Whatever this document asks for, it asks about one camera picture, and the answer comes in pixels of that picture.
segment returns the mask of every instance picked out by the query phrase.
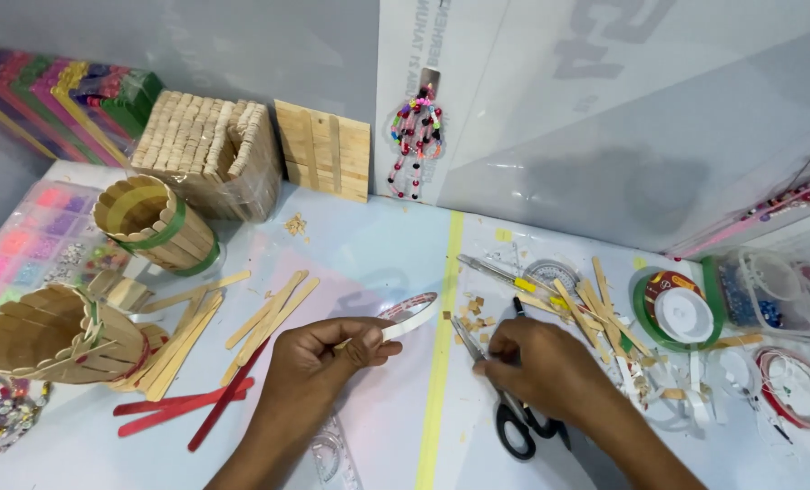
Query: scissors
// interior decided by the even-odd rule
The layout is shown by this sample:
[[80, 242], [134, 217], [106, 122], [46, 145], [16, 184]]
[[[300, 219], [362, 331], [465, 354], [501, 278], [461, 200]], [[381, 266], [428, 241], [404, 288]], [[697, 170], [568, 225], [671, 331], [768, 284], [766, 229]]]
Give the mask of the scissors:
[[[452, 317], [450, 321], [453, 323], [456, 333], [463, 339], [466, 349], [468, 349], [472, 358], [475, 359], [475, 362], [489, 360], [486, 352], [484, 352], [481, 345], [471, 337], [468, 330], [463, 326], [462, 321], [457, 317]], [[554, 418], [548, 418], [542, 426], [538, 423], [538, 420], [529, 407], [523, 407], [519, 400], [512, 397], [508, 392], [500, 389], [495, 384], [493, 384], [493, 388], [496, 388], [496, 392], [499, 394], [499, 406], [496, 409], [496, 433], [499, 436], [499, 440], [502, 441], [502, 446], [504, 446], [511, 456], [521, 461], [531, 460], [532, 457], [535, 456], [535, 440], [532, 439], [529, 433], [530, 428], [543, 439], [550, 439], [555, 436], [557, 432], [560, 432], [563, 443], [565, 443], [565, 446], [571, 451], [571, 443], [568, 441], [568, 437], [566, 437], [567, 432], [562, 422]], [[517, 429], [523, 441], [526, 443], [525, 451], [518, 450], [508, 440], [508, 434], [505, 432], [505, 424], [508, 422]]]

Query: beaded keychain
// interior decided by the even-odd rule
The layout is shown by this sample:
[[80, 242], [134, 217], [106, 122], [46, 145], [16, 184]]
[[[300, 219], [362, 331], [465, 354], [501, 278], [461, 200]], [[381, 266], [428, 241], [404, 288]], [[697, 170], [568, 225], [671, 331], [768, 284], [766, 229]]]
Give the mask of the beaded keychain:
[[[411, 199], [418, 197], [420, 186], [420, 169], [424, 160], [438, 158], [442, 152], [442, 109], [434, 103], [435, 90], [432, 83], [422, 87], [417, 97], [402, 105], [393, 124], [390, 126], [390, 136], [399, 146], [401, 156], [393, 164], [393, 169], [387, 177], [390, 190], [397, 197], [405, 197], [406, 189], [396, 187], [396, 175], [402, 167], [410, 162], [414, 169], [414, 179], [411, 181]], [[420, 119], [420, 130], [417, 130], [417, 120]], [[432, 154], [423, 152], [435, 143]]]
[[0, 375], [0, 453], [21, 439], [36, 423], [40, 409], [48, 403], [51, 383], [45, 382], [42, 394], [30, 398], [29, 381]]

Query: white table surface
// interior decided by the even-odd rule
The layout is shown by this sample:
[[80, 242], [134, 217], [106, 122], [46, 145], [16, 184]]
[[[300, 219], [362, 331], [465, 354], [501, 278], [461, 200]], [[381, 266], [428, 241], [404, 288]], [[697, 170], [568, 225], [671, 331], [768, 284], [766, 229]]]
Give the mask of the white table surface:
[[[124, 176], [124, 171], [116, 169], [57, 162], [45, 178], [105, 187]], [[282, 226], [297, 212], [307, 222], [309, 243], [301, 236], [291, 237]], [[321, 318], [375, 315], [411, 295], [440, 292], [450, 217], [449, 210], [438, 207], [377, 197], [362, 205], [285, 184], [279, 208], [267, 223], [215, 223], [227, 242], [227, 259], [220, 275], [248, 269], [252, 276], [225, 289], [223, 308], [193, 347], [167, 395], [217, 388], [234, 355], [223, 347], [225, 339], [257, 310], [265, 291], [278, 290], [294, 270], [309, 269], [321, 276], [319, 291], [325, 289], [313, 293], [318, 298], [315, 304], [309, 296], [279, 332]], [[515, 236], [528, 237], [536, 255], [562, 253], [590, 274], [591, 267], [585, 263], [593, 255], [600, 256], [615, 287], [611, 292], [615, 304], [630, 318], [634, 317], [625, 295], [635, 273], [634, 257], [644, 258], [650, 267], [700, 276], [698, 266], [689, 262], [672, 262], [596, 240], [474, 215], [465, 215], [463, 253], [484, 253], [485, 242], [480, 235], [500, 227]], [[163, 274], [162, 283], [153, 287], [158, 297], [166, 297], [206, 280]], [[487, 283], [477, 274], [460, 273], [457, 289], [458, 296], [465, 290], [478, 291], [487, 301], [486, 310], [503, 309], [510, 297], [508, 290]], [[182, 308], [168, 309], [161, 326], [171, 329]], [[553, 319], [534, 309], [530, 314]], [[339, 400], [347, 442], [368, 489], [414, 487], [433, 327], [432, 323], [425, 324], [401, 338], [403, 353], [381, 368], [360, 373]], [[637, 324], [633, 328], [636, 334], [640, 332], [640, 339], [654, 345]], [[188, 452], [186, 444], [208, 408], [119, 439], [117, 428], [133, 417], [112, 417], [112, 408], [138, 401], [138, 394], [111, 392], [103, 386], [57, 385], [39, 423], [0, 455], [0, 488], [202, 488], [245, 431], [268, 363], [268, 354], [260, 357], [252, 370], [258, 385], [248, 392], [246, 401], [227, 408], [195, 453]], [[488, 385], [470, 373], [469, 366], [465, 349], [450, 351], [435, 487], [561, 489], [590, 485], [586, 473], [562, 449], [558, 438], [538, 440], [538, 456], [529, 463], [509, 457], [495, 439], [495, 429], [486, 423], [496, 400]], [[671, 417], [676, 408], [657, 405], [649, 413], [657, 418]], [[658, 430], [658, 434], [710, 488], [810, 488], [810, 443], [796, 445], [796, 456], [787, 457], [786, 442], [769, 426], [762, 426], [759, 433], [756, 416], [746, 403], [729, 399], [726, 408], [729, 424], [709, 426], [700, 437], [682, 431]], [[587, 458], [590, 461], [582, 462], [592, 468], [594, 461]], [[592, 475], [598, 487], [613, 485], [605, 473]]]

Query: wood chip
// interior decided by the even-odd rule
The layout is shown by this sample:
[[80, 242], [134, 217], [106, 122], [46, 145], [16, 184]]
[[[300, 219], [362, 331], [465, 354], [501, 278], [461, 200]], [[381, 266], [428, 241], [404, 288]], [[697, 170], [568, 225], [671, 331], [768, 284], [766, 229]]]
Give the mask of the wood chip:
[[296, 216], [290, 218], [288, 222], [284, 223], [284, 229], [288, 230], [288, 233], [290, 233], [292, 236], [296, 236], [297, 233], [304, 235], [305, 225], [306, 223], [302, 220], [302, 214], [296, 213]]

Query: clear plastic ruler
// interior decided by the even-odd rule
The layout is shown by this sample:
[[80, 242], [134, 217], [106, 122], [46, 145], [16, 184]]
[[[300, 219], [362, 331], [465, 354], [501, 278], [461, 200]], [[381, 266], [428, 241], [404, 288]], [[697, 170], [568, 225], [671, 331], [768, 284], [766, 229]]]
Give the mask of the clear plastic ruler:
[[342, 422], [330, 417], [308, 444], [285, 489], [362, 490], [360, 475], [347, 448]]

